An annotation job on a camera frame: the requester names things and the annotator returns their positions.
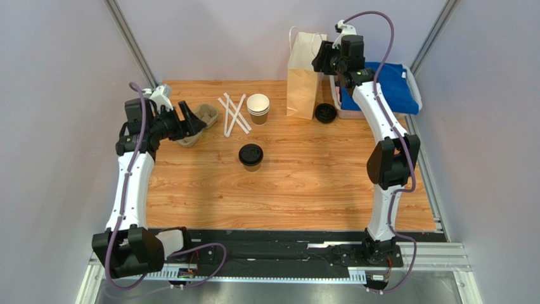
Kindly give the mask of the cardboard cup carrier tray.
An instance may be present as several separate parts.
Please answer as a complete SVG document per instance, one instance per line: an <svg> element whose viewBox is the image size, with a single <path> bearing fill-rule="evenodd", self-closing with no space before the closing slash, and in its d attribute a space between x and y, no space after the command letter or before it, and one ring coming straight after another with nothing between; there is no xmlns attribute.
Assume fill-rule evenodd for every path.
<svg viewBox="0 0 540 304"><path fill-rule="evenodd" d="M185 148L193 147L195 143L202 138L204 130L209 129L211 126L213 126L217 122L217 119L219 117L219 111L217 110L217 108L207 103L198 106L193 113L197 118L205 122L207 126L204 127L203 130L195 136L185 137L184 139L176 141L177 144Z"/></svg>

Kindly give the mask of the brown paper bag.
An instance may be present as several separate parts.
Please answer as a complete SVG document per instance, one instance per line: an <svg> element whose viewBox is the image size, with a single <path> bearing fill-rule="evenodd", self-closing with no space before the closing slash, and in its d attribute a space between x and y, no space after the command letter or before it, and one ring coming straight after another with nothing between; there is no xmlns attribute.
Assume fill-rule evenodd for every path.
<svg viewBox="0 0 540 304"><path fill-rule="evenodd" d="M286 90L286 115L289 117L313 118L322 76L314 71L312 61L326 38L326 34L301 32L296 26L289 30Z"/></svg>

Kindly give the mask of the black plastic cup lid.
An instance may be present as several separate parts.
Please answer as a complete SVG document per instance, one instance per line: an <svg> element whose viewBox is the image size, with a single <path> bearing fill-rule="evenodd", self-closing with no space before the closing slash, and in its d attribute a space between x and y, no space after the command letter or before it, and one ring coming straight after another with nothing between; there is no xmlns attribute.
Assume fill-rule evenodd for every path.
<svg viewBox="0 0 540 304"><path fill-rule="evenodd" d="M238 158L243 165L253 167L262 162L264 152L257 144L246 144L240 148Z"/></svg>

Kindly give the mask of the stack of paper cups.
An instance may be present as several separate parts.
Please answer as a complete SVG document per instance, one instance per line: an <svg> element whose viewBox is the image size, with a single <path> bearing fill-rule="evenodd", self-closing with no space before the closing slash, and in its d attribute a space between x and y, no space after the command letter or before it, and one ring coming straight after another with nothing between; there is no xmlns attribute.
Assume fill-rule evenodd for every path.
<svg viewBox="0 0 540 304"><path fill-rule="evenodd" d="M255 125L265 125L269 113L269 98L263 94L253 94L247 99L247 110Z"/></svg>

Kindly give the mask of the single paper coffee cup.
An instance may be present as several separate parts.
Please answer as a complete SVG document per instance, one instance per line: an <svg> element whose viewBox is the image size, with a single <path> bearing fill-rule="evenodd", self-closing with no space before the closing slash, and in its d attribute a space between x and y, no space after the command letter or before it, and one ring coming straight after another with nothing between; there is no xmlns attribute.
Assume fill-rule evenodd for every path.
<svg viewBox="0 0 540 304"><path fill-rule="evenodd" d="M247 164L243 164L243 168L248 171L248 172L256 172L260 169L260 166L262 165L262 163L257 163L255 165L247 165Z"/></svg>

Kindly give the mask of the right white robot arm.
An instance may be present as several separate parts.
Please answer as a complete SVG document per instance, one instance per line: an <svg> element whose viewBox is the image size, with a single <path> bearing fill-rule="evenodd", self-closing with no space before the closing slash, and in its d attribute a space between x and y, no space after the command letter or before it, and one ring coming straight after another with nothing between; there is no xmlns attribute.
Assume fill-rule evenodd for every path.
<svg viewBox="0 0 540 304"><path fill-rule="evenodd" d="M397 251L395 209L408 181L416 180L420 139L408 134L392 113L378 74L365 66L363 50L360 35L343 35L337 42L322 41L312 65L315 72L337 77L339 86L360 107L375 139L366 164L374 185L374 202L360 255L366 263L378 265Z"/></svg>

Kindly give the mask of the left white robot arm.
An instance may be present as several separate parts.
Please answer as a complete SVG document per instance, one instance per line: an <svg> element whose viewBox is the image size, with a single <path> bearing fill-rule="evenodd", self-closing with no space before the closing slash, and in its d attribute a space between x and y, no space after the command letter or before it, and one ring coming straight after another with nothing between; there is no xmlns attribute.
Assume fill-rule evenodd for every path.
<svg viewBox="0 0 540 304"><path fill-rule="evenodd" d="M181 101L178 106L177 111L138 98L124 104L127 120L115 146L119 164L115 203L105 231L93 235L91 242L112 279L159 272L169 256L191 241L185 227L154 234L146 221L149 182L160 142L199 136L216 113L207 105L191 110Z"/></svg>

